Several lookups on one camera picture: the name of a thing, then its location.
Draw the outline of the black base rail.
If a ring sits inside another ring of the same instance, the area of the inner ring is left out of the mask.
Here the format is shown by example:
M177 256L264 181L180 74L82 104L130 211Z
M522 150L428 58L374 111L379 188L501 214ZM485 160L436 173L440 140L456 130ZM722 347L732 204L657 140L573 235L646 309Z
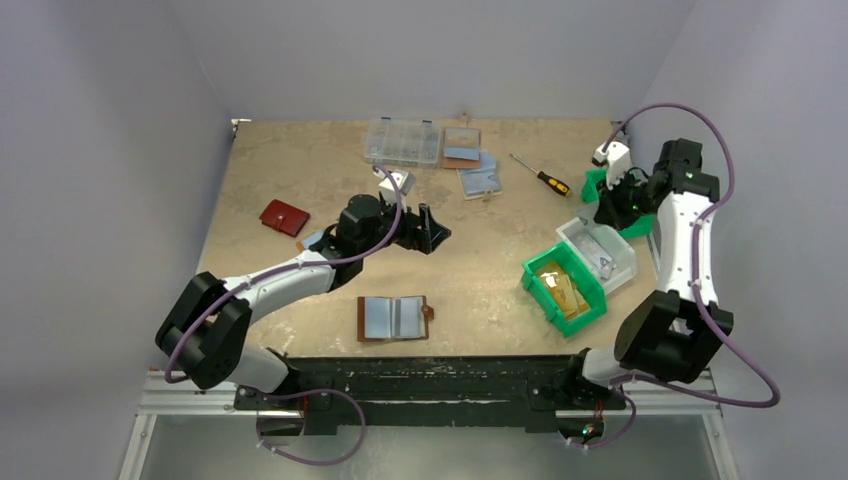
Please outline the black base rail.
M366 422L397 427L516 427L580 432L577 419L625 402L582 378L585 355L295 358L295 377L272 395L239 387L238 411L305 415L308 435Z

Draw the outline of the blue transparent card sleeve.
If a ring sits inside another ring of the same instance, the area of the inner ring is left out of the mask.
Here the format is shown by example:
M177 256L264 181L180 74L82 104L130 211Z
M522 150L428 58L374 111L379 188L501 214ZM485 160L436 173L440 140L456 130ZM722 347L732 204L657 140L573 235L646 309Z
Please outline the blue transparent card sleeve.
M459 169L457 176L465 200L482 199L500 195L503 186L497 171L497 159L488 151L480 153L480 166Z

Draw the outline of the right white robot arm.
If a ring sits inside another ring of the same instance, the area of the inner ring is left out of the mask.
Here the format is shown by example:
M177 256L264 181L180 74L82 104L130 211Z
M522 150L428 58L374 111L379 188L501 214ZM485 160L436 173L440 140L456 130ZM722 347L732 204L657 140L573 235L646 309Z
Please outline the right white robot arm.
M612 346L593 348L581 375L607 386L642 373L664 382L693 382L717 353L734 318L720 307L711 277L711 228L720 181L702 170L702 146L669 140L646 180L636 178L630 150L613 141L592 157L606 170L596 185L591 225L613 229L652 215L661 234L654 290L623 321Z

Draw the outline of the open brown card holder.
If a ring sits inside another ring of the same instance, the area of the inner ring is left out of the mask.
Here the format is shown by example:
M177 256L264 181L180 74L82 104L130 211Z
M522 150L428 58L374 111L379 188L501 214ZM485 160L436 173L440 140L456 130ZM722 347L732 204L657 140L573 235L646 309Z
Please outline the open brown card holder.
M467 127L448 127L444 130L441 167L445 169L475 169L481 165L481 132Z

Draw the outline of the open tan card holder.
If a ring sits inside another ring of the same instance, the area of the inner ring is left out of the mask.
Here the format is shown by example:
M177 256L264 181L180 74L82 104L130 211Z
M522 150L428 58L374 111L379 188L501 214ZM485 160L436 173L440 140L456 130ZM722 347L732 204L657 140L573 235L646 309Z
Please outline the open tan card holder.
M315 231L303 239L299 240L296 243L296 247L299 252L305 251L320 251L321 250L321 241L323 240L325 231L318 230Z

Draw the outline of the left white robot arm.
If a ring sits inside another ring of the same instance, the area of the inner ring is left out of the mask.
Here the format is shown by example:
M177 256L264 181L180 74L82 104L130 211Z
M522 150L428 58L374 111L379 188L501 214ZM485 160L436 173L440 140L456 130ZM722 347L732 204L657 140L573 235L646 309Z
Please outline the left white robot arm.
M246 345L254 323L341 288L362 272L366 257L387 246L428 255L451 234L426 204L412 210L361 194L291 260L238 277L195 275L155 336L156 346L169 357L166 381L190 381L200 389L232 382L261 392L279 390L294 369L283 354Z

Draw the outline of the dark red card holder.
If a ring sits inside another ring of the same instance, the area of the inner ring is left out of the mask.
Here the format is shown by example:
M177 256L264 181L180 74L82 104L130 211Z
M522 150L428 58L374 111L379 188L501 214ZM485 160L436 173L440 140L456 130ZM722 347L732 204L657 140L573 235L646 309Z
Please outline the dark red card holder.
M278 199L271 200L259 215L264 226L290 237L297 237L310 218L309 212Z

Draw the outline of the brown leather card holder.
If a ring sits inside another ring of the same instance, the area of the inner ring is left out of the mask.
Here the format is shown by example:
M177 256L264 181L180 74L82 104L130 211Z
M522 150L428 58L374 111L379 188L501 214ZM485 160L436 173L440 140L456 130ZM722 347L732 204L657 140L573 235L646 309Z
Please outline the brown leather card holder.
M357 298L357 340L368 342L415 341L429 338L435 310L420 296Z

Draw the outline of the green bin far right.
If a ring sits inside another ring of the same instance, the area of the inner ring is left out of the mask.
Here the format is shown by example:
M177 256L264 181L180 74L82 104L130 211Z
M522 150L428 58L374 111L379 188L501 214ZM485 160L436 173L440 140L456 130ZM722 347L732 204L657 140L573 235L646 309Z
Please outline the green bin far right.
M581 189L580 198L583 203L592 204L599 200L597 184L605 180L606 171L604 169L588 170L585 176L586 180ZM631 226L623 229L616 228L616 231L622 238L631 239L650 235L653 225L654 217L652 215L643 215Z

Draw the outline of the clear plastic organizer box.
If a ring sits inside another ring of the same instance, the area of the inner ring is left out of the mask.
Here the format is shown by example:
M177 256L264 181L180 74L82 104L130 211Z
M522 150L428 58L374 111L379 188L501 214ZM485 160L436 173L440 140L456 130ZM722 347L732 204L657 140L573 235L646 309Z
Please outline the clear plastic organizer box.
M363 156L372 164L435 169L443 129L433 120L380 117L370 121Z

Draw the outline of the white small bin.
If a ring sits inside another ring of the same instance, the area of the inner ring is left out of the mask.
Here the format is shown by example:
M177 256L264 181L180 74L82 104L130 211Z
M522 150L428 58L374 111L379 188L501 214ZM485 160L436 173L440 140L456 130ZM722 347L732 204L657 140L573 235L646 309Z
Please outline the white small bin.
M576 252L580 261L600 283L605 294L633 280L638 273L634 249L608 226L589 226L575 217L559 226L556 234Z

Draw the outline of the green bin with cards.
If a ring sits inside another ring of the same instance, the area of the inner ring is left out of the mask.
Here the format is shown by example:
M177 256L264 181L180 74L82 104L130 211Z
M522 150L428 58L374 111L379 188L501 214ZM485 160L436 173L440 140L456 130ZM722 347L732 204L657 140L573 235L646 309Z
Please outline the green bin with cards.
M575 335L608 312L599 281L564 243L525 261L522 268L522 287L564 337Z

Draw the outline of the aluminium frame rail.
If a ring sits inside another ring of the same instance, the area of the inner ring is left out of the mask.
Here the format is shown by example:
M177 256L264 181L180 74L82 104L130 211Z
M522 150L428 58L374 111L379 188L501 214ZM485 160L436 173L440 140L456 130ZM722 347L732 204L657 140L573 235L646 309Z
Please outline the aluminium frame rail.
M334 436L261 447L266 412L239 411L225 384L201 393L146 380L123 479L734 479L714 404L645 383L627 394L636 419L614 443L583 452L555 434L521 428L342 427Z

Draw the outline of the yellow black screwdriver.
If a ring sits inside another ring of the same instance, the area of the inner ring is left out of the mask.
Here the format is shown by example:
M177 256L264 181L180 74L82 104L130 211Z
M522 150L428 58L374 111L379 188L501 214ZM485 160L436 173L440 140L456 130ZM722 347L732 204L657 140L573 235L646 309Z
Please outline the yellow black screwdriver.
M563 197L568 197L571 194L571 188L564 181L562 181L562 180L560 180L560 179L558 179L554 176L551 176L551 175L545 173L542 170L536 169L535 167L533 167L529 163L527 163L519 155L516 155L514 153L510 153L510 157L513 160L519 162L522 166L524 166L525 168L530 170L532 173L534 173L535 177L537 179L542 181L548 188L550 188L552 191L554 191L558 195L563 196Z

